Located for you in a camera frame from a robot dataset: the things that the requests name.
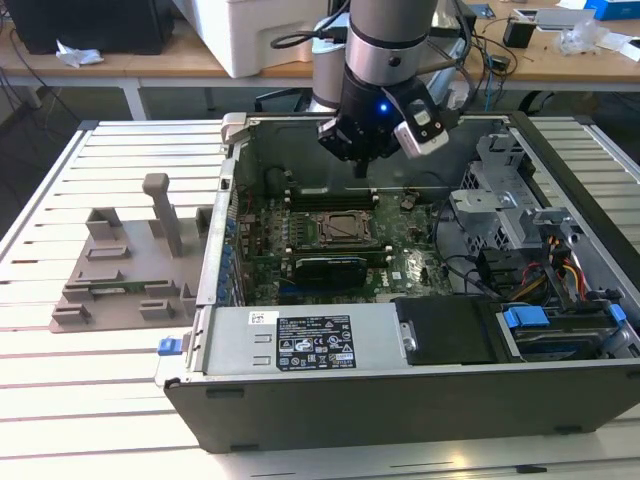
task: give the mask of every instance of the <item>blue box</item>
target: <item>blue box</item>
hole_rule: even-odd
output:
[[[609,2],[607,0],[587,0],[584,8],[595,8],[598,20],[628,20],[640,18],[640,1]]]

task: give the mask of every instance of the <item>yellow wire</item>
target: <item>yellow wire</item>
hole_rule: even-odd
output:
[[[569,265],[563,265],[565,270],[569,270],[572,274],[573,274],[573,278],[576,281],[576,292],[578,292],[578,295],[582,296],[582,292],[580,291],[580,281],[578,280],[578,272],[576,272],[576,270],[573,267],[570,267]]]
[[[545,277],[545,276],[538,277],[536,280],[533,281],[533,283],[531,285],[529,285],[527,288],[525,288],[524,290],[522,290],[521,292],[516,294],[514,297],[512,297],[511,300],[517,300],[518,298],[520,298],[520,297],[526,295],[527,293],[535,290],[540,285],[542,285],[546,279],[547,279],[547,277]]]

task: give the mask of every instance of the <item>robotic arm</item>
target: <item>robotic arm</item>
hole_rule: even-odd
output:
[[[452,1],[464,23],[458,0]],[[418,75],[456,63],[449,59],[419,72],[437,0],[351,0],[350,6],[348,29],[339,36],[346,37],[340,104],[335,117],[320,126],[319,142],[338,159],[353,162],[355,176],[363,178],[371,161],[400,147],[415,158],[447,143],[447,129],[457,124],[457,116],[451,121],[453,112],[439,111]],[[327,23],[315,36],[331,38],[326,29],[333,20]],[[468,33],[466,24],[463,28]]]

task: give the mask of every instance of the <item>wooden desk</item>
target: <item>wooden desk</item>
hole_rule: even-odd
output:
[[[521,4],[489,2],[497,18],[506,18]],[[551,7],[556,0],[534,0],[527,8]],[[478,20],[481,33],[487,20]],[[640,20],[603,22],[615,32],[640,35]],[[501,42],[505,22],[488,26],[485,35]],[[0,37],[0,66],[5,69],[12,85],[37,87],[40,83],[31,76],[17,57],[9,42],[8,32]],[[514,49],[518,69],[508,79],[509,90],[569,90],[569,91],[640,91],[640,66],[617,52],[602,50],[599,55],[562,56],[551,44],[557,33],[535,31],[529,48]],[[209,52],[194,30],[186,22],[177,22],[174,36],[162,55],[128,54],[105,55],[104,63],[79,69],[68,67],[53,55],[29,55],[19,47],[25,59],[51,86],[100,86],[121,88],[129,103],[132,118],[147,118],[140,88],[147,87],[310,87],[313,64],[295,62],[267,68],[260,75],[240,79],[230,78],[216,58]],[[495,45],[491,53],[506,52]],[[471,75],[482,75],[480,54],[472,51],[467,59]]]

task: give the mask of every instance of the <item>floor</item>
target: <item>floor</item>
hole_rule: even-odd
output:
[[[216,110],[212,112],[206,108],[202,89],[159,88],[143,93],[153,119],[200,119],[222,118],[228,112],[253,111],[254,98],[268,91],[216,89]],[[61,92],[56,89],[56,93],[81,119],[131,118],[124,96],[118,89],[69,88]],[[508,93],[501,100],[499,109],[517,108],[525,93]],[[11,226],[76,129],[76,121],[51,93],[41,89],[39,94],[42,96],[40,109],[19,108],[0,125],[0,236]],[[296,100],[270,101],[265,103],[265,111],[292,111]],[[483,104],[484,99],[478,98],[472,109],[483,109]],[[587,114],[636,162],[640,162],[640,136],[637,134],[639,95],[561,93],[545,102],[539,114]]]

